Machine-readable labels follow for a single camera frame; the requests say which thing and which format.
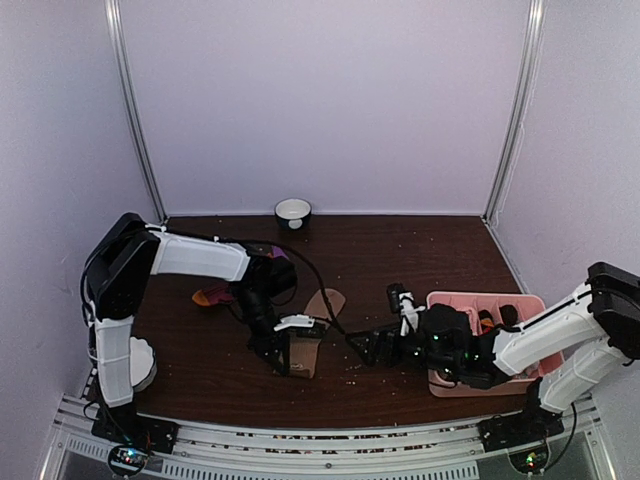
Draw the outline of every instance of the black bowl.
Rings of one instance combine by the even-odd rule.
[[[276,221],[285,230],[300,230],[311,220],[311,204],[299,198],[288,198],[276,205]]]

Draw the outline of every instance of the metal frame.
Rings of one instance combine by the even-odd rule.
[[[518,133],[520,125],[524,119],[524,113],[531,94],[531,85],[535,76],[535,69],[540,51],[540,40],[542,38],[542,24],[544,20],[545,0],[531,0],[529,6],[529,22],[525,34],[524,46],[522,49],[522,62],[520,64],[520,75],[516,86],[516,95],[513,100],[511,119],[507,129],[500,163],[493,181],[493,187],[489,196],[489,202],[485,210],[483,219],[488,224],[494,224],[498,212],[499,203],[503,198],[504,190],[507,187],[507,178],[516,153]]]
[[[87,403],[63,397],[38,470],[40,480],[58,478],[66,452],[106,459],[112,444],[91,435],[93,422],[83,414]],[[576,431],[591,439],[589,452],[599,478],[615,480],[595,404],[585,396],[576,407]],[[86,413],[93,417],[96,408],[88,407]],[[174,480],[429,480],[446,478],[449,472],[449,478],[473,480],[478,478],[477,461],[507,453],[484,452],[478,420],[343,430],[259,429],[178,420],[173,454],[154,455],[145,472]],[[557,438],[568,436],[573,416],[566,414],[563,420],[565,432]]]
[[[153,207],[158,220],[165,222],[167,212],[164,209],[158,182],[153,173],[151,160],[149,158],[149,150],[142,132],[142,123],[140,121],[140,112],[133,89],[133,81],[131,79],[131,71],[129,69],[129,59],[127,57],[127,48],[124,41],[124,31],[122,29],[122,20],[120,18],[120,1],[105,0],[105,8],[107,11],[107,24],[109,26],[109,35],[113,44],[113,52],[118,64],[120,73],[120,84],[124,95],[125,107],[127,110],[127,118],[129,119],[129,128],[133,137],[133,143],[138,157],[138,163],[142,169],[142,176],[147,187],[147,191],[151,196]]]
[[[531,289],[522,278],[522,275],[520,274],[520,270],[518,270],[515,263],[511,260],[511,257],[509,257],[509,254],[507,254],[507,249],[504,248],[504,246],[502,245],[502,242],[500,242],[500,237],[498,236],[498,233],[496,232],[495,227],[484,218],[482,219],[482,222],[484,223],[484,226],[489,232],[489,235],[491,235],[491,238],[493,239],[493,243],[498,248],[500,255],[502,255],[502,259],[504,260],[504,263],[507,264],[507,267],[511,272],[511,276],[513,277],[513,279],[516,281],[516,284],[518,285],[518,289],[520,290],[520,293],[530,294]]]

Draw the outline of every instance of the purple object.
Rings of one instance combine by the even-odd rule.
[[[280,247],[272,247],[271,253],[273,254],[273,258],[284,257],[287,260],[289,259],[287,254],[284,253],[284,250],[282,250]]]

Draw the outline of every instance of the white bracket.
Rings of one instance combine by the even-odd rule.
[[[314,318],[309,315],[289,315],[288,317],[282,317],[280,323],[273,327],[273,330],[279,332],[291,327],[312,328],[314,323]]]
[[[400,327],[400,336],[406,337],[411,330],[418,330],[418,322],[420,321],[420,312],[426,310],[424,305],[416,307],[411,292],[400,294],[400,318],[402,318],[402,326]]]

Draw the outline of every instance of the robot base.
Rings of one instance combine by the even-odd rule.
[[[178,436],[178,424],[167,420],[136,416],[136,430],[144,432],[133,439],[132,447],[142,451],[154,451],[160,453],[172,453],[173,445]],[[147,432],[151,439],[151,446],[147,446]],[[98,412],[96,420],[93,422],[91,434],[119,444],[129,444],[122,435],[121,430],[109,418],[103,418],[102,412]]]
[[[562,415],[544,412],[543,415],[533,416],[525,411],[483,420],[478,423],[478,431],[484,451],[493,452],[539,442],[547,437],[558,435],[564,432],[564,425]]]

